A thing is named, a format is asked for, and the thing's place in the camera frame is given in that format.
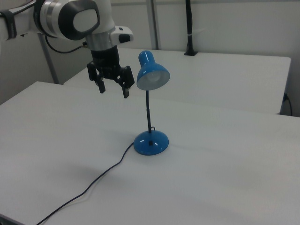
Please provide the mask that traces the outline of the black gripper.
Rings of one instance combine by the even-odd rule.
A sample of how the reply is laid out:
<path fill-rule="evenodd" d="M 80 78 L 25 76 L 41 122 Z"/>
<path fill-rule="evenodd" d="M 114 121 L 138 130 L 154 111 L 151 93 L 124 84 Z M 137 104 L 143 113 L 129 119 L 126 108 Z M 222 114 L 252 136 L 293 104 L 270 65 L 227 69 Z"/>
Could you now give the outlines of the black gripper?
<path fill-rule="evenodd" d="M 129 97 L 129 90 L 135 80 L 130 66 L 121 67 L 118 48 L 102 51 L 91 50 L 93 61 L 87 65 L 89 79 L 98 86 L 101 94 L 105 92 L 103 78 L 115 80 L 122 87 L 123 97 Z"/>

